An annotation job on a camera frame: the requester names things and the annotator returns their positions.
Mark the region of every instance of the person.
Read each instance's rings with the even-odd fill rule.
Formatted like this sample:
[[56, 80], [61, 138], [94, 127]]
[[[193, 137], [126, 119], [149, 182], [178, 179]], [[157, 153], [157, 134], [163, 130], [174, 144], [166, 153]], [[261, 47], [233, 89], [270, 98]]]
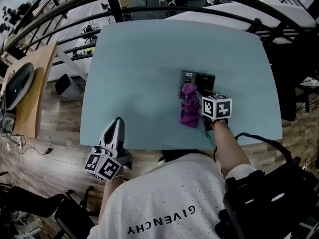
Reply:
[[225, 179], [256, 169], [225, 120], [211, 127], [221, 169], [193, 150], [125, 183], [122, 176], [114, 178], [105, 185], [99, 224], [88, 239], [218, 238], [214, 228], [225, 208]]

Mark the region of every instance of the wooden desk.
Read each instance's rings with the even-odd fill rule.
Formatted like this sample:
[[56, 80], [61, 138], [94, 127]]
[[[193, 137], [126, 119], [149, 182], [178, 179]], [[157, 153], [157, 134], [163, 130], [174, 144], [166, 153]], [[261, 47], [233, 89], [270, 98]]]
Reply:
[[16, 106], [13, 133], [36, 138], [40, 127], [43, 90], [46, 88], [47, 78], [57, 52], [57, 42], [48, 44], [11, 65], [4, 77], [1, 96], [8, 82], [9, 75], [19, 70], [22, 65], [31, 62], [34, 66], [32, 85]]

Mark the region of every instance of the floor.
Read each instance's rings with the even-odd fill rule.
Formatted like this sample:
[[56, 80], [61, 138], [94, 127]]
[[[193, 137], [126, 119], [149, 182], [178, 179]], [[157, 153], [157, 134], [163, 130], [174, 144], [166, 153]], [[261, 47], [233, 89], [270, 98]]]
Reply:
[[[59, 193], [65, 193], [72, 189], [76, 193], [77, 200], [84, 196], [89, 186], [94, 186], [90, 192], [90, 211], [99, 211], [103, 197], [103, 181], [86, 174], [83, 165], [90, 147], [79, 144], [80, 121], [85, 82], [77, 79], [81, 94], [70, 101], [56, 94], [54, 83], [48, 83], [43, 103], [41, 130], [38, 139], [26, 139], [23, 150], [17, 150], [14, 144], [10, 144], [11, 151], [6, 147], [7, 139], [0, 137], [0, 171], [9, 171], [9, 174], [0, 177], [0, 182], [10, 183], [30, 190], [44, 197], [50, 197]], [[318, 110], [306, 113], [298, 112], [294, 122], [282, 121], [283, 139], [280, 141], [292, 156], [310, 160], [309, 170], [317, 177], [313, 163], [318, 153]], [[41, 156], [33, 149], [43, 153], [50, 146], [52, 138], [53, 151]], [[267, 173], [273, 171], [284, 161], [284, 157], [269, 145], [260, 143], [243, 146], [251, 163]], [[203, 150], [212, 154], [213, 150]], [[159, 151], [130, 150], [134, 156], [133, 170], [126, 174], [131, 179], [142, 175], [157, 166], [161, 157]], [[59, 226], [54, 218], [42, 218], [44, 226], [40, 233], [41, 238], [46, 239], [47, 234], [53, 237]]]

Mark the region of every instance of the trash can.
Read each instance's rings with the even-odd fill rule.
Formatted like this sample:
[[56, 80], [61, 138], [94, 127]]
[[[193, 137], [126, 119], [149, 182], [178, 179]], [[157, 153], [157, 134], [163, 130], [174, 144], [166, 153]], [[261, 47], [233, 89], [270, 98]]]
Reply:
[[80, 94], [79, 86], [67, 75], [63, 74], [55, 83], [55, 90], [59, 96], [73, 99]]

